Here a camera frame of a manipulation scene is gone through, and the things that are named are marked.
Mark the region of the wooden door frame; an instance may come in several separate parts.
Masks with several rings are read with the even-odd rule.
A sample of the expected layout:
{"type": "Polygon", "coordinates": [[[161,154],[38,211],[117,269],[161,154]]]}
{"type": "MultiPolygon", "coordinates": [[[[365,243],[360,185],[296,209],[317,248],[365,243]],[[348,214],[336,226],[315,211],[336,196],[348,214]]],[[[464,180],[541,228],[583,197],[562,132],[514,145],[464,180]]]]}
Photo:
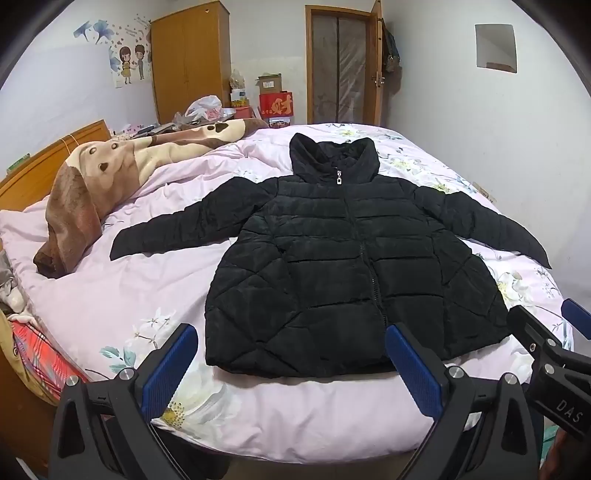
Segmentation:
{"type": "Polygon", "coordinates": [[[308,123],[381,122],[383,7],[305,7],[308,123]]]}

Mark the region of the brown cream plush blanket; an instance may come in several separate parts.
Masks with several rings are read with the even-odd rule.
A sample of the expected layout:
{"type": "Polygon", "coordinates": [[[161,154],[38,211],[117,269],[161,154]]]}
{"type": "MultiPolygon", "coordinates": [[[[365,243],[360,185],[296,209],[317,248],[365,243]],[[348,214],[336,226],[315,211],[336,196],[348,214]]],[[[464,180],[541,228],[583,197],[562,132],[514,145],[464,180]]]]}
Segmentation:
{"type": "Polygon", "coordinates": [[[91,141],[77,146],[60,166],[45,210],[48,240],[33,258],[38,273],[71,273],[101,236],[102,221],[142,187],[159,167],[204,155],[242,140],[266,122],[231,119],[129,140],[91,141]]]}

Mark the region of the white plastic bag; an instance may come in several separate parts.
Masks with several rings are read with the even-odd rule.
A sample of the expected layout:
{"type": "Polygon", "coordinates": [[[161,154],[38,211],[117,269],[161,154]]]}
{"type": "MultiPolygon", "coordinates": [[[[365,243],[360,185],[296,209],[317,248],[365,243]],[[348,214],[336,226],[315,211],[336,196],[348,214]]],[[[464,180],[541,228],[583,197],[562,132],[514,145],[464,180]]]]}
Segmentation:
{"type": "Polygon", "coordinates": [[[184,116],[191,120],[216,120],[221,117],[222,103],[216,95],[206,95],[193,101],[186,109],[184,116]]]}

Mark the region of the red gift box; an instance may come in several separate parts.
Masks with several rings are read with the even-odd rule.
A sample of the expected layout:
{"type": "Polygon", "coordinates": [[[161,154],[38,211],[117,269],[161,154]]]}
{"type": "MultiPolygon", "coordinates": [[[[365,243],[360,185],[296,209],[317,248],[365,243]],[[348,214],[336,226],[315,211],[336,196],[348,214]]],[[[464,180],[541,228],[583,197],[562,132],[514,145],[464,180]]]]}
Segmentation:
{"type": "Polygon", "coordinates": [[[259,114],[270,128],[290,126],[294,119],[293,93],[284,91],[260,94],[259,114]]]}

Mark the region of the cardboard box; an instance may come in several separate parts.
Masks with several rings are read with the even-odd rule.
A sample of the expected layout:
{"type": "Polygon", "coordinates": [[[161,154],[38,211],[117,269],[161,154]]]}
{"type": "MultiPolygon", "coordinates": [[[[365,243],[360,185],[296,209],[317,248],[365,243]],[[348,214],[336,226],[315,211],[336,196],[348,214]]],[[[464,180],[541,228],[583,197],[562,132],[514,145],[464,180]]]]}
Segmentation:
{"type": "Polygon", "coordinates": [[[256,85],[259,86],[259,94],[280,93],[283,90],[282,80],[283,78],[280,73],[260,75],[256,79],[256,85]]]}

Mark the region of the black puffer jacket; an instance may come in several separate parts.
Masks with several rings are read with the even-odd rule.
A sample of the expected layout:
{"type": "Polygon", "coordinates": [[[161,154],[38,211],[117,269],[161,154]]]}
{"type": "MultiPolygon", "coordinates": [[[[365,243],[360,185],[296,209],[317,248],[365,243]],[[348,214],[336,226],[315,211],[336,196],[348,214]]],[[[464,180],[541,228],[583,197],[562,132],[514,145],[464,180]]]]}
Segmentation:
{"type": "Polygon", "coordinates": [[[122,230],[110,256],[229,240],[204,307],[205,360],[235,374],[331,378],[391,370],[389,326],[450,360],[509,333],[508,310],[469,247],[542,266],[524,227],[462,192],[384,176],[373,140],[290,140],[293,172],[233,177],[183,210],[122,230]]]}

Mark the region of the wooden headboard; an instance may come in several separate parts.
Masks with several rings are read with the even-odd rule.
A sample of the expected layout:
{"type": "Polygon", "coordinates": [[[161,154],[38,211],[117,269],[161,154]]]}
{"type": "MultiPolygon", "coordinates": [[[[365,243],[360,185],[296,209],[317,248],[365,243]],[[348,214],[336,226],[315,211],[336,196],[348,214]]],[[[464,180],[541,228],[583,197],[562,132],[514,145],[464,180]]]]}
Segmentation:
{"type": "Polygon", "coordinates": [[[22,211],[42,200],[49,194],[61,164],[77,146],[110,137],[105,122],[98,120],[44,148],[1,181],[0,208],[22,211]]]}

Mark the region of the wooden wardrobe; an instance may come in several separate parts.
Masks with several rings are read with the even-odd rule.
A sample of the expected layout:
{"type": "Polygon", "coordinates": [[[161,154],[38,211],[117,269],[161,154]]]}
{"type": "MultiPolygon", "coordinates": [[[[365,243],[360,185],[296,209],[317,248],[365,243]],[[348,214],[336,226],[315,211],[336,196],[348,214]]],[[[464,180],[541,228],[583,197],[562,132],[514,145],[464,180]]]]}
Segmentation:
{"type": "Polygon", "coordinates": [[[158,121],[167,123],[195,100],[215,95],[230,105],[229,12],[212,1],[151,22],[153,91],[158,121]]]}

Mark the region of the red patterned pillow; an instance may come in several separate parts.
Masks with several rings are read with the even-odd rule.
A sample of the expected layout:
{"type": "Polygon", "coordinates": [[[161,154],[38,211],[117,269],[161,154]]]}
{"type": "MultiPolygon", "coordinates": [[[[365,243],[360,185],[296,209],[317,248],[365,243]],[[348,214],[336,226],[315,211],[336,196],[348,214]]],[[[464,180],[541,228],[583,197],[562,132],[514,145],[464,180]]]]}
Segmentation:
{"type": "Polygon", "coordinates": [[[12,332],[13,355],[22,366],[24,383],[37,396],[57,405],[70,377],[88,381],[88,377],[72,366],[32,325],[16,321],[9,321],[8,325],[12,332]]]}

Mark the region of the cartoon couple wall sticker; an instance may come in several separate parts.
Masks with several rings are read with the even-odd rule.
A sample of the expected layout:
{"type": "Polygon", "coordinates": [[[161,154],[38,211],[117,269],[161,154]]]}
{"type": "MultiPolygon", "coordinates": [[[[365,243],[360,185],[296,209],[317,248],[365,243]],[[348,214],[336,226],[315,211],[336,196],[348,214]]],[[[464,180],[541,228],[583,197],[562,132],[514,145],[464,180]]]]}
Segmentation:
{"type": "Polygon", "coordinates": [[[109,46],[110,70],[116,88],[152,81],[151,50],[146,42],[109,46]]]}

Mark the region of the pink floral duvet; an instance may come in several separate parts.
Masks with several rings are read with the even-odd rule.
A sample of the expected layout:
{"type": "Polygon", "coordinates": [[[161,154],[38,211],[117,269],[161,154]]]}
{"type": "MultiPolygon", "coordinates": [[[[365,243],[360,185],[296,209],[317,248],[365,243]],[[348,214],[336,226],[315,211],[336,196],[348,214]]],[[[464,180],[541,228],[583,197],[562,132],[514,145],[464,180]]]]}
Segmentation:
{"type": "Polygon", "coordinates": [[[386,353],[394,323],[492,379],[531,374],[506,325],[515,305],[573,344],[541,244],[387,129],[264,129],[161,166],[58,278],[33,261],[46,208],[3,211],[1,239],[51,343],[102,380],[192,325],[197,355],[154,425],[217,452],[325,463],[415,449],[431,423],[386,353]]]}

